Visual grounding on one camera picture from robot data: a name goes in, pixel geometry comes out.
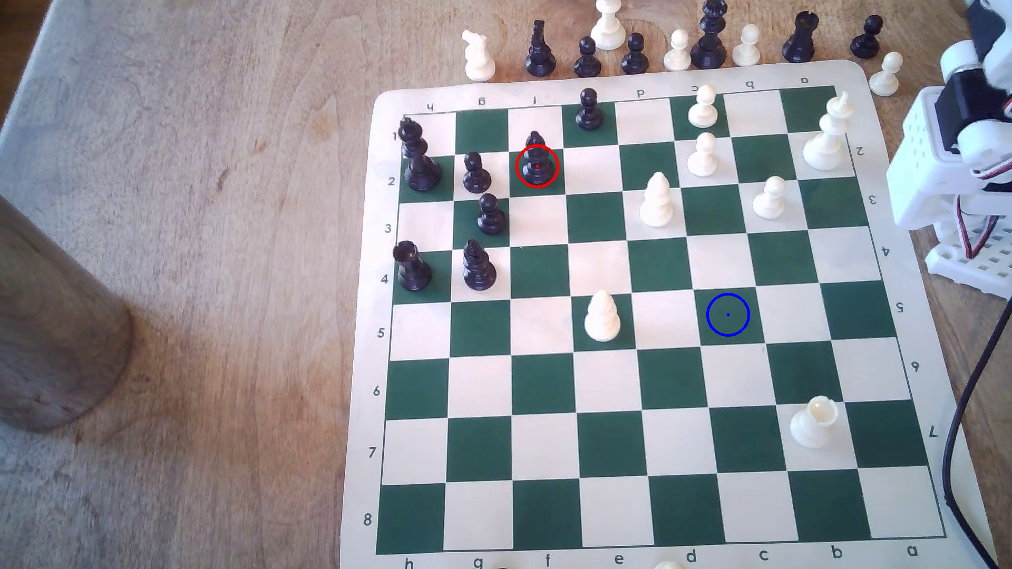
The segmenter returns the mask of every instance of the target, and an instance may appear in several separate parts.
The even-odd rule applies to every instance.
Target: wooden table
[[[814,5],[731,4],[725,43],[758,24],[764,63]],[[895,151],[965,22],[946,0],[818,6],[817,59],[852,59],[876,10],[883,52],[905,55],[900,92],[876,98]],[[627,0],[619,17],[657,71],[698,8]],[[55,2],[0,136],[0,193],[126,300],[138,333],[94,411],[47,435],[0,426],[0,565],[337,566],[372,101],[467,82],[465,28],[488,35],[495,81],[530,80],[535,17],[569,77],[592,0]],[[601,54],[604,74],[620,57]],[[921,254],[932,239],[915,234]],[[961,386],[1002,301],[925,283]],[[1006,565],[1010,369],[1012,333],[964,423]]]

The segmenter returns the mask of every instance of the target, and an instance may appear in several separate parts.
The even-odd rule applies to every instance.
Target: blue circle
[[[718,330],[716,328],[714,328],[713,327],[713,323],[709,321],[709,309],[713,306],[713,303],[716,302],[716,299],[720,299],[721,297],[735,297],[736,299],[742,301],[742,304],[745,305],[745,324],[742,324],[742,327],[737,332],[734,332],[732,334],[725,334],[724,332],[721,332],[720,330]],[[720,334],[720,335],[722,335],[722,336],[724,336],[726,338],[730,338],[732,336],[737,336],[738,334],[741,334],[742,332],[744,332],[745,329],[748,328],[748,326],[749,326],[749,320],[751,320],[751,319],[752,319],[752,311],[749,310],[749,303],[745,302],[745,299],[739,297],[738,295],[736,295],[734,293],[723,293],[723,294],[720,294],[720,295],[713,297],[713,300],[709,301],[709,304],[706,305],[706,324],[709,324],[709,329],[710,330],[712,330],[716,334]]]

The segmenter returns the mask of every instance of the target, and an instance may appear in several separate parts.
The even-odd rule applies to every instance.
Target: black cable
[[[966,411],[966,403],[969,402],[969,396],[974,393],[974,388],[977,387],[977,382],[981,379],[981,374],[984,373],[984,367],[988,364],[988,359],[991,359],[991,353],[995,351],[995,346],[998,344],[998,339],[1002,337],[1002,332],[1005,331],[1005,325],[1008,324],[1010,316],[1012,316],[1012,299],[1009,299],[1009,302],[1005,304],[1005,310],[1002,311],[1002,315],[998,318],[998,323],[995,324],[994,331],[991,332],[988,345],[984,347],[981,358],[977,361],[974,372],[966,380],[966,386],[962,389],[959,401],[955,405],[952,424],[949,426],[949,433],[945,438],[945,452],[942,454],[942,497],[945,499],[945,505],[952,510],[952,515],[955,517],[956,522],[959,523],[959,527],[966,534],[966,539],[974,545],[974,549],[977,550],[977,553],[980,554],[989,569],[1000,568],[998,567],[998,563],[991,557],[991,554],[988,553],[988,550],[985,549],[984,544],[981,543],[977,534],[974,533],[966,518],[963,517],[962,511],[959,510],[959,506],[955,503],[955,496],[952,495],[952,449],[955,446],[955,435],[959,431],[959,424],[962,422],[962,415]]]

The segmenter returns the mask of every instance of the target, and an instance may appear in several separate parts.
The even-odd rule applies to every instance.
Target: vinyl chess mat
[[[699,178],[704,83],[721,165]],[[802,148],[841,91],[849,157],[818,171]],[[403,180],[405,115],[442,167],[429,191]],[[558,157],[547,187],[515,172],[533,130]],[[369,136],[342,567],[973,565],[939,497],[952,392],[859,67],[393,91]],[[496,236],[461,184],[472,151],[508,216]],[[657,229],[639,217],[656,171],[675,205]],[[771,175],[786,209],[767,221],[752,200]],[[469,239],[498,269],[488,291],[463,282]],[[397,282],[401,240],[433,269],[420,292]],[[604,343],[583,329],[598,290],[621,319]],[[839,419],[810,450],[788,424],[816,395]]]

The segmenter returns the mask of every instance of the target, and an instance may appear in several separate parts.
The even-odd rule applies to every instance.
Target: red circle
[[[551,180],[542,183],[541,185],[534,185],[534,184],[528,182],[527,180],[523,179],[523,176],[520,175],[520,157],[523,156],[524,152],[527,152],[527,150],[531,149],[531,148],[543,148],[544,150],[547,150],[549,152],[551,152],[552,153],[552,157],[556,159],[556,174],[554,176],[552,176]],[[516,164],[514,164],[513,169],[516,170],[516,177],[520,178],[520,181],[523,182],[528,187],[534,187],[534,188],[537,188],[537,187],[546,187],[546,186],[552,185],[552,182],[556,181],[556,178],[559,177],[559,157],[556,156],[556,151],[554,151],[551,148],[544,146],[543,144],[532,144],[532,145],[528,146],[527,148],[521,150],[520,154],[516,155]]]

